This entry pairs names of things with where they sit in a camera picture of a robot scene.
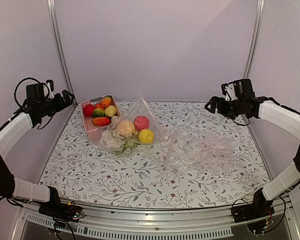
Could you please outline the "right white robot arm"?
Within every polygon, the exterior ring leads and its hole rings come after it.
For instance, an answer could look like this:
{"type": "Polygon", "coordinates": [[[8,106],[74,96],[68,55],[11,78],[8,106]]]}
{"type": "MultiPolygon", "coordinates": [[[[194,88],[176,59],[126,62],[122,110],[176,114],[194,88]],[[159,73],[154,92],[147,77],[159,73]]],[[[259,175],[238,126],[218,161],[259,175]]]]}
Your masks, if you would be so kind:
{"type": "Polygon", "coordinates": [[[204,108],[232,121],[239,116],[264,121],[266,136],[257,135],[263,154],[274,157],[272,168],[279,165],[280,157],[284,159],[285,166],[279,167],[276,176],[254,193],[248,213],[252,218],[259,218],[274,199],[295,187],[300,188],[300,112],[273,97],[256,96],[248,78],[224,83],[221,91],[222,95],[211,97],[204,108]]]}

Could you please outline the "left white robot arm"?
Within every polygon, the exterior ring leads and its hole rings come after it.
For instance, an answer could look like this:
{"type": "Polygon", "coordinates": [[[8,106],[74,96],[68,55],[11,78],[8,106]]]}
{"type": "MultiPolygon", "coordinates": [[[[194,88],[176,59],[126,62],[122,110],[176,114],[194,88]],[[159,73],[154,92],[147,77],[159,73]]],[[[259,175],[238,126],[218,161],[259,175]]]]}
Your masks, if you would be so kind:
{"type": "Polygon", "coordinates": [[[18,109],[0,127],[0,199],[35,202],[44,206],[53,217],[60,217],[65,210],[58,191],[54,187],[16,178],[7,167],[5,159],[27,132],[34,127],[42,130],[42,119],[52,119],[55,114],[71,106],[75,96],[66,89],[53,93],[54,82],[51,79],[40,82],[33,77],[26,77],[20,83],[26,81],[33,83],[25,87],[25,100],[17,103],[18,109]]]}

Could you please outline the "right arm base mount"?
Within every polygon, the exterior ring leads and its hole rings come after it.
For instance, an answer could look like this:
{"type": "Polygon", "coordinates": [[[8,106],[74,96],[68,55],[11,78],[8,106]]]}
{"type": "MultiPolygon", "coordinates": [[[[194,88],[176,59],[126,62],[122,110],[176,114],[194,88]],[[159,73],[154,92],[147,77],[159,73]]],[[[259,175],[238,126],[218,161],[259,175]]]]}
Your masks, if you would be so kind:
{"type": "Polygon", "coordinates": [[[253,195],[252,203],[245,202],[238,206],[233,203],[230,211],[235,223],[263,218],[247,224],[247,229],[254,235],[263,234],[268,230],[275,213],[273,200],[266,200],[262,192],[253,195]]]}

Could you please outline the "red plush tomato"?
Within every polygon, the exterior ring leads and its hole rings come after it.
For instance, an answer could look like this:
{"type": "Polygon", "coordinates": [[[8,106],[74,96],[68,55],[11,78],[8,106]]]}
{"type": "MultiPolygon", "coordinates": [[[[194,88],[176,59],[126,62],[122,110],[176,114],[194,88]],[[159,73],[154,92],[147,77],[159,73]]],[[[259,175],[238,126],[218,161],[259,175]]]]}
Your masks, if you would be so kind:
{"type": "Polygon", "coordinates": [[[150,121],[146,116],[140,115],[134,119],[134,127],[140,132],[143,129],[148,129],[150,126],[150,121]]]}

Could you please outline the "green plush pepper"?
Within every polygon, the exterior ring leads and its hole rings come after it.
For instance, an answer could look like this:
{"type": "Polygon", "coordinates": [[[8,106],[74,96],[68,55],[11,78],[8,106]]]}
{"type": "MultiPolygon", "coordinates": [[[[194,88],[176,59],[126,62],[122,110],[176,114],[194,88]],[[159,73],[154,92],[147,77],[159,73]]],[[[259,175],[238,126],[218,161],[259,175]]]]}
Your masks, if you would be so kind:
{"type": "Polygon", "coordinates": [[[125,143],[119,148],[118,154],[131,154],[138,146],[137,143],[131,141],[125,141],[125,143]]]}

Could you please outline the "pink dotted zip bag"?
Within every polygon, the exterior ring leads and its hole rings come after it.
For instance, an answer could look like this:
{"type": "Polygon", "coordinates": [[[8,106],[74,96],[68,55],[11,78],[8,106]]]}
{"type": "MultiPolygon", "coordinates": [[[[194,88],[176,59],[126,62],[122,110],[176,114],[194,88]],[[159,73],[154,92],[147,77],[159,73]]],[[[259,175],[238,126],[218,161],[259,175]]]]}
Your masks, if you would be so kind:
{"type": "Polygon", "coordinates": [[[150,105],[142,95],[138,95],[125,112],[101,131],[98,142],[104,150],[119,156],[167,139],[150,105]]]}

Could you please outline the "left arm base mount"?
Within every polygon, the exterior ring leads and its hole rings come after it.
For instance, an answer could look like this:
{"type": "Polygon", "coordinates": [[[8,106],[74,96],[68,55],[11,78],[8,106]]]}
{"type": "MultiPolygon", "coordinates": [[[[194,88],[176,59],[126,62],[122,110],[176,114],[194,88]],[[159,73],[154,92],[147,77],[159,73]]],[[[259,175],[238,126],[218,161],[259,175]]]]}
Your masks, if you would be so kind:
{"type": "Polygon", "coordinates": [[[53,217],[64,222],[79,222],[85,216],[83,208],[76,205],[75,201],[64,202],[39,202],[38,212],[42,215],[53,217]]]}

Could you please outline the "yellow plush lemon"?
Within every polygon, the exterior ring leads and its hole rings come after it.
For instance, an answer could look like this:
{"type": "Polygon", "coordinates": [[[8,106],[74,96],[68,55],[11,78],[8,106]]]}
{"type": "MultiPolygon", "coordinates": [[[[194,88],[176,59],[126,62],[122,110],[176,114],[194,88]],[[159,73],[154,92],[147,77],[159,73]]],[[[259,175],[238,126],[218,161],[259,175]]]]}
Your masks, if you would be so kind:
{"type": "Polygon", "coordinates": [[[142,129],[138,134],[138,139],[142,144],[152,144],[155,140],[155,134],[150,129],[142,129]]]}

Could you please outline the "white plush cauliflower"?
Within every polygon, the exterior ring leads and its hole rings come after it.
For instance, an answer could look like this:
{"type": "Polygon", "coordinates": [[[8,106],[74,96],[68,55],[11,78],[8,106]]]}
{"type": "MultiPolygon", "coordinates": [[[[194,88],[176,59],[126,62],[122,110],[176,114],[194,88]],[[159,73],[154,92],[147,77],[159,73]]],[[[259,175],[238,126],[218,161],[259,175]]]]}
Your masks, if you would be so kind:
{"type": "Polygon", "coordinates": [[[100,145],[108,152],[121,152],[123,150],[125,141],[121,138],[113,136],[113,132],[105,130],[99,138],[100,145]]]}

